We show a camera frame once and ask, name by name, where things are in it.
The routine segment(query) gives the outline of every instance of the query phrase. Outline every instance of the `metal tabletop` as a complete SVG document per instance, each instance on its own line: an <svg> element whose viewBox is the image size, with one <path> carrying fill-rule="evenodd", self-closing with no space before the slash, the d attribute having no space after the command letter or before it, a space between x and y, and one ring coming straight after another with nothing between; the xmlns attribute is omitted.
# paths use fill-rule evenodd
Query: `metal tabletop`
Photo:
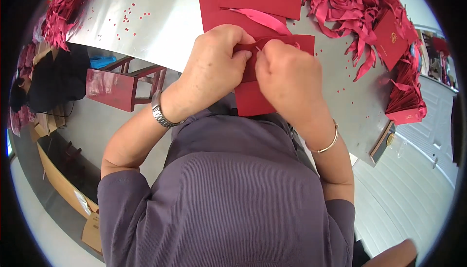
<svg viewBox="0 0 467 267"><path fill-rule="evenodd" d="M323 65L323 94L349 152L373 165L369 153L388 124L384 115L392 84L378 60L357 82L358 67L344 55L351 35L331 39L317 30L308 8L300 21L288 20L293 34L315 36ZM199 0L86 0L68 41L133 56L182 72L197 36L203 33Z"/></svg>

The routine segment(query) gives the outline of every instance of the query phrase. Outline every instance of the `metal watch band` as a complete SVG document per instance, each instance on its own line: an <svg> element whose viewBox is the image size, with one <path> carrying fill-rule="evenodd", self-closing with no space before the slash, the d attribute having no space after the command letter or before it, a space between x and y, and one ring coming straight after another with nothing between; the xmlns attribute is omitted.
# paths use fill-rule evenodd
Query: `metal watch band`
<svg viewBox="0 0 467 267"><path fill-rule="evenodd" d="M155 120L159 124L161 124L162 126L166 128L172 128L172 127L182 124L185 120L178 122L178 123L172 123L164 117L164 114L162 113L161 105L160 105L161 104L161 93L162 93L162 90L157 90L157 92L152 96L152 100L151 100L152 116L154 116Z"/></svg>

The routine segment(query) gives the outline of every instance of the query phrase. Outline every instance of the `shirt sleeve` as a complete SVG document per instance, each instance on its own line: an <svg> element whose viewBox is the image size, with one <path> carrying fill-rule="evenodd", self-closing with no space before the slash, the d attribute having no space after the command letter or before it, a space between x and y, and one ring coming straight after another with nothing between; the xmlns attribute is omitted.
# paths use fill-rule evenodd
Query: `shirt sleeve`
<svg viewBox="0 0 467 267"><path fill-rule="evenodd" d="M134 170L105 176L98 191L100 239L106 266L125 266L134 248L136 228L151 197L146 178Z"/></svg>
<svg viewBox="0 0 467 267"><path fill-rule="evenodd" d="M326 201L326 208L333 258L343 260L335 266L352 266L355 206L347 200L336 199Z"/></svg>

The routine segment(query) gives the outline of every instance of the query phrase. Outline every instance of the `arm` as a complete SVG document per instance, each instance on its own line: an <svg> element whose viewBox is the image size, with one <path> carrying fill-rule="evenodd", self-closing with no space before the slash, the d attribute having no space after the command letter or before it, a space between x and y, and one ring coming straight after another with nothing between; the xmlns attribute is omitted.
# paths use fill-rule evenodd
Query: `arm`
<svg viewBox="0 0 467 267"><path fill-rule="evenodd" d="M406 239L372 258L363 267L407 267L416 258L417 248L411 240Z"/></svg>
<svg viewBox="0 0 467 267"><path fill-rule="evenodd" d="M254 39L242 28L221 25L199 36L184 73L161 95L161 110L172 123L206 109L241 81L251 52L232 54L236 44ZM139 171L154 145L167 132L153 117L151 106L126 122L110 139L102 158L101 178L123 170Z"/></svg>
<svg viewBox="0 0 467 267"><path fill-rule="evenodd" d="M256 78L261 92L304 138L311 151L328 147L335 136L322 95L322 68L317 58L279 40L258 53ZM333 147L313 153L325 200L353 203L353 173L347 147L339 136Z"/></svg>

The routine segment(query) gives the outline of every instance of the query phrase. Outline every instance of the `red wooden stool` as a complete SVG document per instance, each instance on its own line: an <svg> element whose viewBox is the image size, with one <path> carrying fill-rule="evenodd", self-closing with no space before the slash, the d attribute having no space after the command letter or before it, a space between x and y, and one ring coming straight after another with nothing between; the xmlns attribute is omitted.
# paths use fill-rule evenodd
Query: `red wooden stool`
<svg viewBox="0 0 467 267"><path fill-rule="evenodd" d="M133 59L134 57L126 56L101 69L88 69L86 97L127 112L133 112L135 105L150 103L156 90L162 89L167 68L153 65L129 73L128 68ZM120 72L111 71L118 67ZM151 84L149 97L136 97L138 81Z"/></svg>

